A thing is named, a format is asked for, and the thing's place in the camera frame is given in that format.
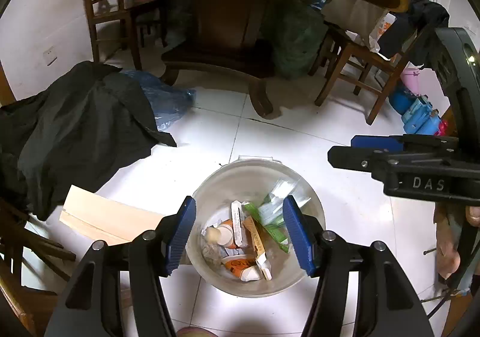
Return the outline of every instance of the black tarp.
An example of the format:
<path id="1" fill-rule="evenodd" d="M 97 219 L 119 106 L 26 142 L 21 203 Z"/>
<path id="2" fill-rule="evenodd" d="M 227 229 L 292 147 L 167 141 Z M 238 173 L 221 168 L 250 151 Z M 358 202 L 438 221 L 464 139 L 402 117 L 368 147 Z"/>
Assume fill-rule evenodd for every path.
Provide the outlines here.
<path id="1" fill-rule="evenodd" d="M 0 196 L 40 220 L 70 186 L 96 192 L 172 136 L 157 131 L 140 84 L 82 62 L 36 96 L 0 107 Z"/>

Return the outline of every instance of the white tile floor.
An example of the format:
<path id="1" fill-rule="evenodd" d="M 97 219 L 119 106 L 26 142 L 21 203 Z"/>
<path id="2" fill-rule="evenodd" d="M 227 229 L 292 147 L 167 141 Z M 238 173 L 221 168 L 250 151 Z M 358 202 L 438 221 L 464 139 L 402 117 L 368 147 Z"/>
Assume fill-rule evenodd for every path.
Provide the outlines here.
<path id="1" fill-rule="evenodd" d="M 162 74 L 158 50 L 146 49 L 142 60 L 147 71 Z M 131 68 L 128 52 L 118 53 L 110 62 Z M 246 81 L 181 71 L 177 86 L 194 88 L 197 93 L 194 107 L 169 129 L 178 147 L 154 147 L 150 157 L 119 170 L 98 193 L 135 207 L 172 214 L 183 198 L 220 165 L 239 155 L 273 157 L 297 171 L 314 188 L 325 210 L 328 229 L 362 245 L 385 241 L 421 298 L 432 296 L 434 254 L 424 256 L 423 251 L 435 245 L 433 205 L 391 199 L 369 174 L 334 169 L 327 162 L 328 150 L 334 145 L 349 145 L 354 135 L 401 134 L 400 116 L 386 104 L 373 126 L 368 126 L 365 109 L 372 107 L 374 97 L 365 91 L 354 96 L 353 87 L 343 81 L 337 82 L 322 107 L 316 107 L 313 101 L 325 81 L 321 71 L 318 74 L 292 82 L 268 81 L 267 93 L 277 109 L 270 120 L 265 120 L 252 108 Z M 91 241 L 59 223 L 58 213 L 34 229 L 59 239 L 81 258 Z M 43 278 L 44 285 L 52 283 L 47 273 Z M 28 270 L 25 279 L 39 284 L 39 277 Z M 122 283 L 127 285 L 128 278 Z M 314 297 L 316 279 L 305 278 L 275 297 L 245 299 L 217 290 L 192 266 L 184 265 L 162 284 L 177 329 L 191 324 L 208 328 L 220 337 L 297 337 Z M 353 333 L 357 287 L 358 276 L 351 274 L 342 337 Z M 425 307 L 430 310 L 434 305 Z M 436 336 L 441 334 L 447 311 L 445 305 L 431 320 Z M 135 336 L 131 308 L 124 316 L 127 334 Z"/>

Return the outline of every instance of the blue gripper pad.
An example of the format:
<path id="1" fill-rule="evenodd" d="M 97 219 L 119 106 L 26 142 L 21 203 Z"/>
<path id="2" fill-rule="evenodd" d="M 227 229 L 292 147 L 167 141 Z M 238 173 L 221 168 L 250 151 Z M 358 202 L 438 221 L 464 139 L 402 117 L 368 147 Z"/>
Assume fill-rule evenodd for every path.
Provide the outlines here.
<path id="1" fill-rule="evenodd" d="M 317 270 L 314 262 L 316 240 L 292 195 L 283 200 L 283 218 L 297 255 L 298 264 L 308 276 L 313 276 Z"/>
<path id="2" fill-rule="evenodd" d="M 166 246 L 165 252 L 162 249 L 162 253 L 165 257 L 165 269 L 168 275 L 171 275 L 180 264 L 180 259 L 185 250 L 191 228 L 194 226 L 196 215 L 197 206 L 195 200 L 191 196 L 187 196 L 176 215 L 171 216 L 174 218 L 174 221 L 169 222 L 170 227 L 167 229 L 169 233 L 162 241 L 162 247 Z M 170 218 L 170 216 L 163 218 L 159 226 L 167 218 Z"/>

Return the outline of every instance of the black cable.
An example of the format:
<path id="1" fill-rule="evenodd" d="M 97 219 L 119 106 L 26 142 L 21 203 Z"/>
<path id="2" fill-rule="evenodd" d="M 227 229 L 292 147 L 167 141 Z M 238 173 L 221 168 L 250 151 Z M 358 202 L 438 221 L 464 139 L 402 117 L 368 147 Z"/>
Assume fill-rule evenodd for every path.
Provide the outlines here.
<path id="1" fill-rule="evenodd" d="M 440 300 L 440 303 L 438 305 L 435 306 L 435 308 L 428 314 L 428 319 L 430 319 L 431 317 L 433 317 L 435 315 L 435 313 L 440 309 L 440 307 L 443 306 L 443 304 L 447 301 L 448 297 L 450 295 L 453 294 L 453 292 L 455 291 L 455 289 L 457 289 L 458 285 L 460 284 L 460 281 L 462 280 L 463 278 L 463 275 L 465 274 L 465 272 L 467 271 L 469 265 L 472 263 L 473 259 L 475 258 L 475 256 L 477 255 L 478 251 L 480 250 L 480 241 L 478 241 L 477 243 L 477 246 L 475 246 L 472 254 L 470 255 L 470 258 L 468 260 L 467 263 L 464 264 L 463 268 L 460 270 L 461 273 L 458 274 L 456 276 L 456 279 L 455 281 L 453 282 L 452 284 L 452 288 L 450 288 L 447 293 L 445 294 L 445 296 L 442 298 L 442 300 Z"/>

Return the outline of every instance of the wooden chair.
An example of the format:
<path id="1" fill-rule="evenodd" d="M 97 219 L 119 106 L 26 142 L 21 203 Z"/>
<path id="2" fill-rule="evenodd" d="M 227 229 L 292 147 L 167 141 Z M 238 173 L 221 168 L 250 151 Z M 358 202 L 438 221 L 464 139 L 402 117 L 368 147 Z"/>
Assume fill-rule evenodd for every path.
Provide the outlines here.
<path id="1" fill-rule="evenodd" d="M 27 230 L 25 224 L 28 218 L 28 215 L 0 198 L 0 253 L 3 254 L 7 267 L 13 266 L 13 275 L 20 282 L 23 248 L 27 247 L 58 276 L 68 281 L 70 276 L 57 267 L 49 257 L 75 261 L 76 255 L 65 250 L 61 244 Z"/>
<path id="2" fill-rule="evenodd" d="M 130 8 L 125 7 L 124 0 L 117 0 L 117 10 L 108 10 L 108 8 L 101 7 L 105 5 L 107 0 L 83 0 L 85 7 L 85 14 L 88 21 L 88 29 L 90 31 L 90 41 L 92 43 L 92 55 L 94 62 L 100 62 L 100 52 L 98 45 L 101 42 L 119 41 L 122 46 L 128 45 L 130 47 L 131 56 L 133 58 L 133 64 L 135 69 L 142 69 L 142 62 L 140 60 L 140 51 L 138 48 L 137 39 L 137 23 L 136 18 L 148 12 L 159 10 L 160 20 L 145 22 L 147 30 L 150 31 L 150 25 L 152 23 L 159 22 L 161 27 L 161 38 L 164 47 L 165 36 L 167 34 L 167 0 L 154 0 L 140 5 L 134 5 Z M 94 11 L 94 5 L 98 4 L 98 11 Z M 97 38 L 97 24 L 105 23 L 109 21 L 120 21 L 121 37 L 117 39 L 98 39 Z M 141 31 L 141 41 L 143 45 L 143 31 Z"/>
<path id="3" fill-rule="evenodd" d="M 409 45 L 405 53 L 400 52 L 395 55 L 395 58 L 397 56 L 400 56 L 401 58 L 396 64 L 394 64 L 393 60 L 391 62 L 385 60 L 380 55 L 371 52 L 368 48 L 354 43 L 349 38 L 349 36 L 340 28 L 330 26 L 328 28 L 325 41 L 323 41 L 318 56 L 309 72 L 310 75 L 315 74 L 318 67 L 325 66 L 326 61 L 329 60 L 327 72 L 325 74 L 327 82 L 325 83 L 322 91 L 315 100 L 315 105 L 322 105 L 328 94 L 332 90 L 335 81 L 338 78 L 343 79 L 344 81 L 353 83 L 356 86 L 353 89 L 353 94 L 355 95 L 358 95 L 361 89 L 366 89 L 372 93 L 375 93 L 378 96 L 372 110 L 370 111 L 370 114 L 367 117 L 367 124 L 371 126 L 386 98 L 390 93 L 392 93 L 395 86 L 397 85 L 400 74 L 409 62 L 409 53 L 414 49 L 414 46 L 419 40 L 419 38 L 423 35 L 430 34 L 432 30 L 433 28 L 431 26 L 426 26 L 425 28 L 423 28 L 422 31 L 417 35 L 415 40 L 413 40 L 413 42 Z M 351 56 L 354 56 L 358 60 L 360 60 L 363 66 L 352 62 L 350 60 Z M 342 74 L 342 70 L 347 63 L 361 71 L 358 80 L 349 75 Z M 385 86 L 383 86 L 383 88 L 381 89 L 372 87 L 365 83 L 368 73 L 373 66 L 377 67 L 378 69 L 384 71 L 389 75 Z"/>
<path id="4" fill-rule="evenodd" d="M 0 295 L 3 295 L 22 325 L 34 337 L 42 337 L 55 306 L 55 292 L 23 287 L 0 258 Z"/>

